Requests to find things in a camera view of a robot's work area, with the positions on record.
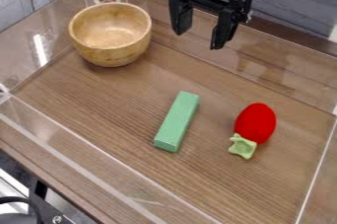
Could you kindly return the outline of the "green rectangular block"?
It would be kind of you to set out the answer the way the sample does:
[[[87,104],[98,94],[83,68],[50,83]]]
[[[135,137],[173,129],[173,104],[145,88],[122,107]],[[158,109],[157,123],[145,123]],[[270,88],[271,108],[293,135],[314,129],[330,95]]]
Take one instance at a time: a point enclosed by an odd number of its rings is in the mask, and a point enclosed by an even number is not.
[[[174,153],[191,121],[199,97],[185,91],[179,91],[169,107],[166,117],[154,137],[154,146]]]

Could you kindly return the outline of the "light brown wooden bowl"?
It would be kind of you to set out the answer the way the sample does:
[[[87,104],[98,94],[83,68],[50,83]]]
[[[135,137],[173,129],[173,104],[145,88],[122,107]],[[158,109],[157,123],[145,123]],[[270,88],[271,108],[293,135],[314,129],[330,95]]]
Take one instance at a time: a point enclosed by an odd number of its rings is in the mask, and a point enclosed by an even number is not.
[[[67,23],[75,51],[95,66],[119,67],[145,53],[151,40],[151,18],[137,5],[99,3],[83,8]]]

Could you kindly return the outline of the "red plush strawberry toy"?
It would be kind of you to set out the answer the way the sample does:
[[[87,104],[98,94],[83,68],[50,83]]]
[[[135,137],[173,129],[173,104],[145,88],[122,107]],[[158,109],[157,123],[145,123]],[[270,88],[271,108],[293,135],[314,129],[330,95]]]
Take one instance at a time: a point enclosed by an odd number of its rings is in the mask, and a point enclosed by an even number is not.
[[[271,138],[275,128],[277,115],[273,109],[262,103],[247,105],[234,121],[229,153],[249,160],[254,155],[257,146],[265,144]]]

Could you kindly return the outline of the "clear acrylic tray wall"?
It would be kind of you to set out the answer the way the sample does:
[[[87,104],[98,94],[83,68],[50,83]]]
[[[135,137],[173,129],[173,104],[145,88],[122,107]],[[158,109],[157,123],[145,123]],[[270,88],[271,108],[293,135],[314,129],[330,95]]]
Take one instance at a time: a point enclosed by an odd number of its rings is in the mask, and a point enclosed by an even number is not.
[[[97,67],[66,25],[109,1],[55,0],[0,33],[0,151],[103,224],[337,224],[337,58],[250,28],[210,50],[211,15],[177,36],[166,0],[127,0],[149,50]],[[171,153],[154,137],[179,91],[199,103]],[[277,128],[245,160],[227,148],[254,103]]]

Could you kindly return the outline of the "black table leg bracket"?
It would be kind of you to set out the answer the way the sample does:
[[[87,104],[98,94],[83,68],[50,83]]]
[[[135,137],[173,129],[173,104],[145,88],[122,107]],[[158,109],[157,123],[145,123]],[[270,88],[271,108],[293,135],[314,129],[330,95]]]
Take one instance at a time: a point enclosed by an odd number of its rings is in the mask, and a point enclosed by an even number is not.
[[[29,200],[37,205],[42,224],[74,224],[65,215],[46,202],[47,187],[34,180],[29,188]]]

